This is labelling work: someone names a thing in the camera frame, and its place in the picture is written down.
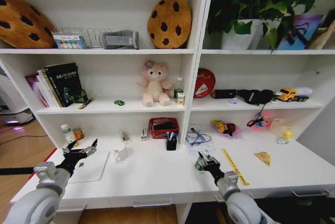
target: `white shelf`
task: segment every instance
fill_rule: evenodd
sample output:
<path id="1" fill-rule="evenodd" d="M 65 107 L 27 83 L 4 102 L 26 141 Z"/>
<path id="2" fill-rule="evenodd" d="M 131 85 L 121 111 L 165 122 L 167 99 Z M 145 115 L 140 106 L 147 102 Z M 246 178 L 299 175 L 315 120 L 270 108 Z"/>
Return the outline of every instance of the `white shelf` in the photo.
<path id="1" fill-rule="evenodd" d="M 147 54 L 193 54 L 193 49 L 140 49 L 140 50 L 105 50 L 105 49 L 0 49 L 0 54 L 71 54 L 71 55 L 147 55 Z"/>
<path id="2" fill-rule="evenodd" d="M 99 181 L 68 184 L 62 200 L 195 192 L 183 146 L 177 146 L 176 151 L 167 151 L 165 139 L 150 137 L 142 142 L 140 134 L 130 135 L 130 140 L 126 142 L 128 157 L 116 163 L 113 144 L 120 141 L 119 136 L 96 136 L 88 129 L 83 131 L 86 136 L 80 140 L 78 148 L 86 148 L 98 138 L 97 152 L 93 155 L 98 155 L 101 150 L 109 151 L 109 156 Z M 62 150 L 58 149 L 48 161 L 58 165 L 63 159 Z M 37 183 L 38 178 L 34 175 L 11 202 L 36 189 Z"/>
<path id="3" fill-rule="evenodd" d="M 333 50 L 214 50 L 202 49 L 202 54 L 218 55 L 335 55 Z"/>
<path id="4" fill-rule="evenodd" d="M 210 110 L 260 110 L 262 105 L 249 105 L 242 98 L 237 98 L 238 102 L 236 105 L 229 103 L 231 98 L 214 99 L 211 96 L 203 98 L 193 98 L 191 111 L 210 111 Z M 322 104 L 319 104 L 312 99 L 308 99 L 305 102 L 282 102 L 278 101 L 278 104 L 268 103 L 264 109 L 312 109 L 320 108 Z"/>
<path id="5" fill-rule="evenodd" d="M 114 104 L 115 100 L 122 100 L 124 105 Z M 95 114 L 95 113 L 138 113 L 138 112 L 163 112 L 163 111 L 184 111 L 185 107 L 177 105 L 175 99 L 171 98 L 171 105 L 161 106 L 155 102 L 153 107 L 145 107 L 141 98 L 123 98 L 119 97 L 101 97 L 94 98 L 85 108 L 78 109 L 81 104 L 72 104 L 69 107 L 55 108 L 44 107 L 36 111 L 37 115 L 41 114 Z"/>
<path id="6" fill-rule="evenodd" d="M 270 192 L 275 192 L 281 188 L 335 184 L 335 167 L 295 140 L 288 144 L 277 144 L 276 136 L 266 130 L 245 130 L 236 139 L 222 137 L 211 128 L 207 130 L 216 148 L 211 155 L 221 163 L 221 170 L 232 170 L 221 150 L 226 149 L 246 182 L 250 184 L 242 185 L 239 180 L 238 186 L 242 192 L 252 192 L 255 196 L 259 192 L 252 191 L 253 189 L 268 188 Z M 270 166 L 254 155 L 262 151 L 270 155 Z M 211 174 L 200 173 L 195 169 L 197 153 L 186 155 L 197 192 L 217 192 L 218 188 Z"/>

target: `black headphones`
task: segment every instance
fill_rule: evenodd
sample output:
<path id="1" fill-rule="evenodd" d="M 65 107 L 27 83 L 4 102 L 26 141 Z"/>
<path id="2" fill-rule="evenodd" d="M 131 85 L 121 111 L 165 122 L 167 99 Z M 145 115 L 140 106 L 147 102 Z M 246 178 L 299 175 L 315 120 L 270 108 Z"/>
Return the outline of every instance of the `black headphones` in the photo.
<path id="1" fill-rule="evenodd" d="M 244 98 L 244 101 L 251 105 L 267 104 L 273 97 L 273 91 L 264 89 L 259 91 L 258 89 L 240 89 L 237 91 L 237 95 Z"/>

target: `black book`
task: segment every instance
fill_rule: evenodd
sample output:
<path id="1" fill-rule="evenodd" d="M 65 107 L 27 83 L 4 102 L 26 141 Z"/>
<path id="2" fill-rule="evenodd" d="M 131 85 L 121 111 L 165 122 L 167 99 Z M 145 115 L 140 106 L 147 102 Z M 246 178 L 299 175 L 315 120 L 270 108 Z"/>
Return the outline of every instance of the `black book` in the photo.
<path id="1" fill-rule="evenodd" d="M 78 66 L 75 63 L 65 63 L 45 66 L 44 69 L 63 107 L 71 105 L 71 97 L 82 90 Z"/>

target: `green toy car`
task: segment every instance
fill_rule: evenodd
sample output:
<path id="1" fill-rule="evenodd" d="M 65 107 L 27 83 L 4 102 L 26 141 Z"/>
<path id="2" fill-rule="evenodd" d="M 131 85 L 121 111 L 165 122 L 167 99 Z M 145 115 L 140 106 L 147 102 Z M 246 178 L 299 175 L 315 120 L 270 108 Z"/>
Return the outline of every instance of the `green toy car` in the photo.
<path id="1" fill-rule="evenodd" d="M 125 102 L 123 102 L 122 100 L 115 100 L 114 101 L 114 104 L 116 104 L 116 105 L 124 105 L 125 104 Z"/>

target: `yellow ruler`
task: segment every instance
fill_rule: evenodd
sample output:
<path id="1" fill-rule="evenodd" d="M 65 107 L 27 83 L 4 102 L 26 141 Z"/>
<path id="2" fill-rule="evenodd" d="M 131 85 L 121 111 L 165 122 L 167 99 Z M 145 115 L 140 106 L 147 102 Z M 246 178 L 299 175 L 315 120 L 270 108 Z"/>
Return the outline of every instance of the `yellow ruler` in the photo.
<path id="1" fill-rule="evenodd" d="M 240 171 L 238 170 L 238 168 L 235 166 L 234 162 L 232 161 L 231 157 L 229 156 L 228 152 L 226 151 L 226 149 L 221 149 L 221 151 L 224 153 L 224 155 L 226 156 L 226 159 L 228 160 L 231 168 L 233 168 L 233 170 L 236 172 L 236 174 L 238 175 L 240 182 L 242 183 L 242 185 L 247 186 L 249 185 L 248 182 L 245 181 L 245 179 L 243 178 L 242 174 L 240 173 Z"/>

